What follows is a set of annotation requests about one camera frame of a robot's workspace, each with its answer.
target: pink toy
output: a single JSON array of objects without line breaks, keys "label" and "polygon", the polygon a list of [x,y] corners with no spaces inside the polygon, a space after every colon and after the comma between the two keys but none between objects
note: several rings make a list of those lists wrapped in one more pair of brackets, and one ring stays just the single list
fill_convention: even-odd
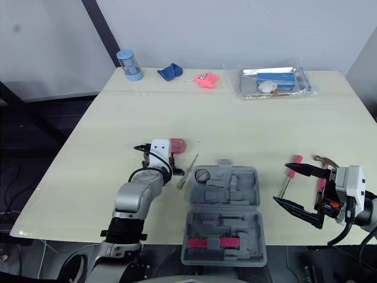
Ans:
[{"label": "pink toy", "polygon": [[202,75],[197,75],[194,77],[194,81],[197,82],[201,87],[214,88],[214,83],[219,79],[218,75],[213,73],[206,73]]}]

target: gray plastic case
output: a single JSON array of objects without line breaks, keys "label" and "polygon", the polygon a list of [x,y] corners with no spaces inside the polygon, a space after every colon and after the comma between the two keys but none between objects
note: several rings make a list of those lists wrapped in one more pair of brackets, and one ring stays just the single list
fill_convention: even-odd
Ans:
[{"label": "gray plastic case", "polygon": [[[195,172],[210,173],[198,183]],[[259,206],[259,183],[252,167],[232,167],[229,160],[219,166],[198,166],[186,220],[181,261],[185,265],[262,267],[267,263]],[[239,238],[239,248],[220,246],[220,238]],[[189,239],[206,239],[207,248],[189,248]]]}]

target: dark pole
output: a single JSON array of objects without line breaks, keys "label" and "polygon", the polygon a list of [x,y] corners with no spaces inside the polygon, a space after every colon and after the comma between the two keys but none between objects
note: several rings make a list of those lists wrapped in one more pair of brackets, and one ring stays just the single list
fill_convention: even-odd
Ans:
[{"label": "dark pole", "polygon": [[112,59],[116,67],[120,67],[119,61],[117,59],[117,52],[120,50],[117,41],[115,40],[113,33],[107,25],[107,22],[101,12],[100,7],[96,0],[81,0],[84,4],[85,9],[93,22],[95,29],[100,36],[102,43],[108,52],[108,55]]},{"label": "dark pole", "polygon": [[32,123],[52,137],[60,145],[63,145],[67,137],[53,125],[43,119],[39,114],[32,111],[29,105],[23,102],[16,94],[13,93],[5,84],[0,82],[0,98],[9,106],[15,107],[19,112],[27,116]]}]

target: screwdriver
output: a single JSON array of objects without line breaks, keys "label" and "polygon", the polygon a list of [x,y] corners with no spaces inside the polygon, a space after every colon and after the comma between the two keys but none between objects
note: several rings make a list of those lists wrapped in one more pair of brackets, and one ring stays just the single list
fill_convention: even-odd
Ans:
[{"label": "screwdriver", "polygon": [[[302,158],[303,157],[301,155],[296,155],[294,163],[301,163]],[[295,175],[296,175],[296,172],[293,171],[292,169],[290,169],[289,172],[288,172],[288,177],[289,177],[288,182],[285,185],[285,188],[281,191],[280,196],[279,196],[280,198],[284,197],[284,194],[285,194],[285,191],[286,191],[286,189],[288,187],[288,184],[295,177]]]},{"label": "screwdriver", "polygon": [[182,187],[183,185],[185,184],[190,172],[191,172],[191,169],[193,168],[194,166],[194,163],[196,161],[196,159],[198,158],[199,154],[197,154],[194,158],[194,161],[191,163],[190,167],[186,169],[186,172],[184,174],[184,176],[182,177],[182,179],[179,181],[178,185],[177,185],[177,189],[179,190],[182,190]]}]

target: light wooden tabletop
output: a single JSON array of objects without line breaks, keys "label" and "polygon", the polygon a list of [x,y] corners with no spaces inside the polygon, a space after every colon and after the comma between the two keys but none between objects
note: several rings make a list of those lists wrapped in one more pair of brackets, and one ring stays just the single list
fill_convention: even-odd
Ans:
[{"label": "light wooden tabletop", "polygon": [[[295,218],[272,196],[286,182],[284,163],[295,154],[303,162],[318,154],[340,166],[359,164],[367,190],[377,193],[377,124],[344,76],[336,71],[309,72],[320,94],[315,97],[241,103],[228,89],[222,70],[215,89],[185,82],[206,70],[184,70],[165,82],[157,69],[145,68],[136,83],[116,69],[92,102],[17,219],[12,236],[58,241],[100,242],[110,224],[115,196],[143,154],[133,147],[155,138],[184,138],[187,150],[176,156],[186,168],[230,159],[255,167],[267,245],[326,245],[343,229],[326,219],[322,230]],[[145,243],[182,243],[190,184],[176,189],[180,177],[163,188],[145,221]],[[296,175],[285,198],[313,210],[318,179]],[[366,232],[352,228],[342,244],[359,244]]]}]

